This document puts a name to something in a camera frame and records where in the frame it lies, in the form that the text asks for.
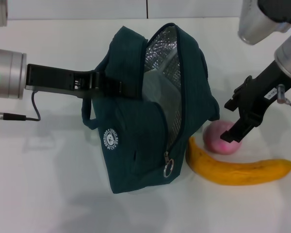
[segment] metal ring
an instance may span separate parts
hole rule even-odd
[[[168,166],[169,166],[170,164],[171,164],[170,172],[169,172],[168,175],[166,175],[167,168],[168,168]],[[164,177],[165,177],[165,178],[168,178],[168,177],[171,175],[171,173],[172,173],[172,171],[173,171],[173,169],[174,169],[174,164],[175,164],[175,161],[174,161],[173,159],[171,159],[171,160],[169,160],[169,162],[165,165],[165,168],[164,168]]]

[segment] yellow banana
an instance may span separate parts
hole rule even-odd
[[[269,159],[255,163],[220,162],[200,149],[193,137],[189,139],[187,163],[202,177],[222,185],[253,185],[285,177],[291,171],[291,161]]]

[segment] dark green bag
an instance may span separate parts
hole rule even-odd
[[[168,130],[162,107],[143,100],[142,87],[144,73],[160,67],[175,48],[177,53],[163,73],[181,94],[181,102]],[[197,42],[173,23],[164,25],[148,43],[123,27],[95,71],[134,87],[136,96],[93,100],[96,119],[90,119],[91,100],[83,100],[83,122],[98,128],[112,191],[129,192],[173,181],[180,174],[189,137],[207,120],[219,118]]]

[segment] black cable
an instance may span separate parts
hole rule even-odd
[[[35,93],[37,93],[37,91],[33,91],[32,94],[31,94],[31,102],[32,102],[32,105],[33,105],[33,108],[34,108],[35,112],[37,113],[38,118],[26,117],[26,120],[31,120],[31,121],[40,121],[41,120],[41,116],[40,116],[39,110],[37,109],[37,106],[35,105],[35,102],[34,102]]]

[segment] zipper pull ring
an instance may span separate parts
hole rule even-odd
[[[168,178],[171,175],[171,173],[172,173],[172,171],[174,169],[175,161],[173,159],[169,159],[168,151],[166,151],[164,153],[164,159],[165,159],[165,163],[166,163],[165,168],[164,168],[164,177]]]

